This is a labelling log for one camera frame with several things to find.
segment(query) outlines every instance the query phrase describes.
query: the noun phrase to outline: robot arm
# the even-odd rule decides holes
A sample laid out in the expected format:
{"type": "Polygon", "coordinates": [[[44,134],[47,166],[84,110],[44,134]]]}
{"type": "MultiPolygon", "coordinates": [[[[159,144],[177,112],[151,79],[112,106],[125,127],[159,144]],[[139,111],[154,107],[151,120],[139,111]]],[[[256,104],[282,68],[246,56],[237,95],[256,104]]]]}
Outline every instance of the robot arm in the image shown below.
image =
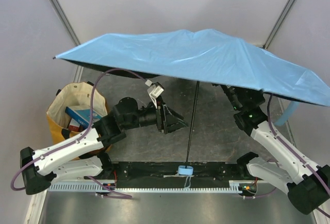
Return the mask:
{"type": "Polygon", "coordinates": [[[80,141],[77,139],[83,135],[83,132],[47,148],[22,149],[21,167],[40,157],[40,160],[22,171],[26,194],[32,195],[44,191],[58,181],[96,176],[104,169],[109,169],[111,161],[106,153],[84,160],[71,160],[126,138],[125,130],[149,125],[156,125],[164,134],[188,126],[182,116],[163,102],[161,96],[141,109],[138,109],[135,99],[126,97],[121,99],[107,116],[95,122],[80,141]]]}
{"type": "Polygon", "coordinates": [[[282,168],[248,153],[237,160],[254,177],[262,178],[288,195],[291,203],[303,214],[309,214],[329,199],[314,170],[330,186],[330,167],[320,167],[302,154],[279,131],[270,128],[268,117],[259,107],[265,102],[261,91],[221,86],[232,103],[237,126],[266,148],[282,165],[282,168]]]}

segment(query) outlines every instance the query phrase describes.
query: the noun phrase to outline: white panel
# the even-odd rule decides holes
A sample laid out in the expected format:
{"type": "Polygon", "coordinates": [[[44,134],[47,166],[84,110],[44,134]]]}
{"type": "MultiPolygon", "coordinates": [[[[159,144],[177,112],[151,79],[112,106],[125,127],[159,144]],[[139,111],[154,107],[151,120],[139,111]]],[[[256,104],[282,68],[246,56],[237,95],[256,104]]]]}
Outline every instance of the white panel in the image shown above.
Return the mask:
{"type": "MultiPolygon", "coordinates": [[[[330,85],[329,0],[297,0],[270,51],[312,69],[330,85]]],[[[330,165],[330,108],[301,104],[289,123],[298,148],[320,165],[330,165]]]]}
{"type": "MultiPolygon", "coordinates": [[[[10,180],[21,149],[51,143],[46,110],[75,71],[52,57],[74,44],[48,0],[0,0],[0,13],[0,222],[16,224],[30,197],[13,192],[10,180]]],[[[16,187],[22,186],[20,176],[16,187]]]]}
{"type": "Polygon", "coordinates": [[[214,28],[265,43],[287,0],[59,0],[82,42],[108,32],[214,28]]]}

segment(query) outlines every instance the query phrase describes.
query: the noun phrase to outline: yellow bag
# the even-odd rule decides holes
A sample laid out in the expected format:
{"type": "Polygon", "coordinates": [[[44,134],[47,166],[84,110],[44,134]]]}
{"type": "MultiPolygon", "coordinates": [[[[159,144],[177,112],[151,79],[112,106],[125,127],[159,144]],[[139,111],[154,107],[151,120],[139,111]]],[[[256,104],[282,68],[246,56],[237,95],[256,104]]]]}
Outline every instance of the yellow bag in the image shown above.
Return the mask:
{"type": "MultiPolygon", "coordinates": [[[[65,109],[69,106],[89,106],[92,88],[93,87],[86,82],[70,83],[57,94],[55,100],[46,113],[49,130],[51,131],[54,144],[60,143],[79,134],[79,132],[70,131],[67,129],[71,118],[65,113],[65,109]]],[[[106,99],[97,90],[94,92],[93,109],[101,116],[108,114],[106,99]]],[[[95,150],[89,152],[88,154],[93,156],[102,150],[104,149],[95,150]]]]}

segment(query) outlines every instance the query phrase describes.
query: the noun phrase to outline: blue book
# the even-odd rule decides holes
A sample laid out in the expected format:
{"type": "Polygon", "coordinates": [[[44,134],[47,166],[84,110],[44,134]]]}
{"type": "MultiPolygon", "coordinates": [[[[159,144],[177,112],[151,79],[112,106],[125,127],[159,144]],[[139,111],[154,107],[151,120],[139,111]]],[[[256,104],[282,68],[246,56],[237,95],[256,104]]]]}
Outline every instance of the blue book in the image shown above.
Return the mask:
{"type": "MultiPolygon", "coordinates": [[[[76,120],[85,129],[89,125],[90,107],[87,105],[66,107],[65,113],[72,119],[76,120]]],[[[97,112],[93,110],[93,123],[102,118],[97,112]]]]}

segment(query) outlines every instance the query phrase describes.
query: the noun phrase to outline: light blue umbrella canopy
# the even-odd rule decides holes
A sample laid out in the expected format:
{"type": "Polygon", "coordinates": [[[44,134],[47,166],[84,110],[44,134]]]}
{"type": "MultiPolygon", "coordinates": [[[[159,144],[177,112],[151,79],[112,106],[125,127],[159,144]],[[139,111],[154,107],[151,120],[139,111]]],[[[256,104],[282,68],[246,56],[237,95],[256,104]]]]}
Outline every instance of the light blue umbrella canopy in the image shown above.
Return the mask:
{"type": "Polygon", "coordinates": [[[145,35],[108,33],[56,56],[109,67],[263,90],[330,106],[330,88],[313,71],[213,29],[145,35]]]}

